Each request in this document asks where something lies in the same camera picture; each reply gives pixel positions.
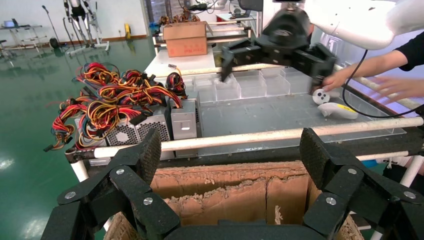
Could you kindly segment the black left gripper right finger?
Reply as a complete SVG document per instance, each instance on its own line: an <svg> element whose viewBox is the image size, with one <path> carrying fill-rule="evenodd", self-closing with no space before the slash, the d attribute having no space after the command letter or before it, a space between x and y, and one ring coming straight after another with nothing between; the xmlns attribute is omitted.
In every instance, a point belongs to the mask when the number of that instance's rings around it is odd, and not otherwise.
<svg viewBox="0 0 424 240"><path fill-rule="evenodd" d="M300 160L321 191L303 217L303 224L325 240L333 240L354 212L385 240L421 240L424 237L424 198L398 182L377 174L351 152L323 142L304 128Z"/></svg>

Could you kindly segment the person left hand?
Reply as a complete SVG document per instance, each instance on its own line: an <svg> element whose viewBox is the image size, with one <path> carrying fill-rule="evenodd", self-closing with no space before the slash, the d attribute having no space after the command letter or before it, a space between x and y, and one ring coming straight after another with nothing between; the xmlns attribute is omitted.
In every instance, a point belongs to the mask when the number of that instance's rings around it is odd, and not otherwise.
<svg viewBox="0 0 424 240"><path fill-rule="evenodd" d="M388 98L384 103L397 102L407 98L424 97L424 79L379 76L375 78L378 88L376 100Z"/></svg>

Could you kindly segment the person right hand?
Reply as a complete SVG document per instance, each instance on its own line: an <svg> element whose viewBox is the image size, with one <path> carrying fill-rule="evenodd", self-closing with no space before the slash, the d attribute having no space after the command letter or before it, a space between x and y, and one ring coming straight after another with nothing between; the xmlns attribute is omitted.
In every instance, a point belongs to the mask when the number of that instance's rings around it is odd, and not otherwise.
<svg viewBox="0 0 424 240"><path fill-rule="evenodd" d="M331 75L327 76L322 82L322 89L329 92L333 89L341 87L346 80L351 76L353 70L350 68L340 69Z"/></svg>

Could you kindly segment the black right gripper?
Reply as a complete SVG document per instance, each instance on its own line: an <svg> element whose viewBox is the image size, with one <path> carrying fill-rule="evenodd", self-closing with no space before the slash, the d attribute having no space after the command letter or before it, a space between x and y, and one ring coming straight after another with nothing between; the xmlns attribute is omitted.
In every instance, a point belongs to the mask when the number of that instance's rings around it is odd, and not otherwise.
<svg viewBox="0 0 424 240"><path fill-rule="evenodd" d="M252 64L291 65L309 76L309 93L323 85L333 73L337 57L323 44L311 48L310 19L298 7L278 11L255 39L233 42L222 48L220 81L225 82L233 67Z"/></svg>

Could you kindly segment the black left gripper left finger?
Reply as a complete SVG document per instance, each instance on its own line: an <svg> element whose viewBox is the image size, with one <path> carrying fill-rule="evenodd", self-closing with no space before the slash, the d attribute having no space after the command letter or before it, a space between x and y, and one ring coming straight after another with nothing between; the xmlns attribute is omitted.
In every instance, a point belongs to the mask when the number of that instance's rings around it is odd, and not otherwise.
<svg viewBox="0 0 424 240"><path fill-rule="evenodd" d="M44 240L92 240L117 213L147 240L163 240L181 226L178 215L151 188L161 156L157 129L120 149L111 162L61 193L42 233Z"/></svg>

